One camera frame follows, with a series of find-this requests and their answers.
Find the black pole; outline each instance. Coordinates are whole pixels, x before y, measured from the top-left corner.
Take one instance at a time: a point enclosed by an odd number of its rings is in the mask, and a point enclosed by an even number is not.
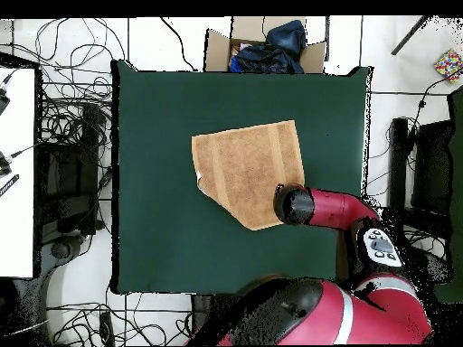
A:
[[[326,40],[325,61],[328,61],[329,60],[329,16],[325,16],[325,40]]]
[[[408,150],[408,120],[405,118],[395,118],[391,123],[390,129],[391,154],[389,158],[389,207],[403,209],[405,205],[405,184],[407,171]]]
[[[424,22],[426,22],[426,20],[428,20],[428,18],[429,16],[422,16],[420,20],[418,20],[416,24],[413,25],[410,31],[402,39],[402,41],[399,42],[399,45],[397,45],[394,48],[394,50],[392,51],[392,55],[395,56],[397,53],[399,53],[399,50],[402,49],[403,45],[405,45],[408,42],[408,40],[415,34],[415,32],[417,32],[422,27],[422,25],[424,24]]]

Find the towel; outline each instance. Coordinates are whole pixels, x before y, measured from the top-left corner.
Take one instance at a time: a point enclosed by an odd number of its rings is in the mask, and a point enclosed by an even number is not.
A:
[[[279,183],[304,184],[294,120],[194,136],[192,152],[198,188],[251,230],[281,223]]]

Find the small colorful box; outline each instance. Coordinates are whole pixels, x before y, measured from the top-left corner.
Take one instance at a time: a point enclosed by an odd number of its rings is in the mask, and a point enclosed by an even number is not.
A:
[[[463,68],[463,61],[461,60],[461,56],[452,48],[436,62],[434,67],[442,76],[447,77],[456,70]],[[450,77],[450,83],[454,84],[457,82],[460,74],[461,72]]]

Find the cardboard box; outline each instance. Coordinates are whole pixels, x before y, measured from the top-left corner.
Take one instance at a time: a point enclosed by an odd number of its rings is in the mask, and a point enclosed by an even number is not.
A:
[[[305,16],[233,16],[231,35],[223,36],[212,29],[207,30],[204,53],[204,71],[228,71],[230,51],[233,45],[240,43],[262,43],[269,30],[300,20],[306,25]],[[300,56],[300,65],[305,73],[323,73],[326,42],[308,45]]]

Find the green table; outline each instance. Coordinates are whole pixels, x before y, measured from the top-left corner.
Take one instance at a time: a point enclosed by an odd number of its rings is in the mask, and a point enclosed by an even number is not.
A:
[[[191,137],[294,119],[306,184],[359,195],[369,68],[350,76],[112,68],[121,294],[234,293],[269,273],[335,276],[334,230],[247,230],[202,194]]]

